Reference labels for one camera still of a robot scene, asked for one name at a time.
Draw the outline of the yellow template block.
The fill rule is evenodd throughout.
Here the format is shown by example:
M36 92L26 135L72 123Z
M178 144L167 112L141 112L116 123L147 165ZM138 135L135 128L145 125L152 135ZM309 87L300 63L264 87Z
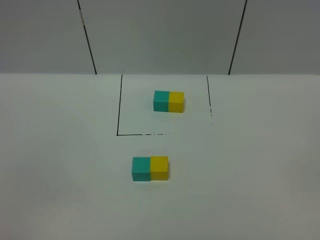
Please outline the yellow template block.
M172 113L183 113L185 105L184 92L169 92L168 111Z

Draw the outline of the teal template block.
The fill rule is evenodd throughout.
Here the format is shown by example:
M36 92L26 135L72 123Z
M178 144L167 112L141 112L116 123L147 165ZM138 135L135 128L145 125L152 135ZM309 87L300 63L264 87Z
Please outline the teal template block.
M169 96L169 91L155 90L153 96L153 110L155 112L168 112Z

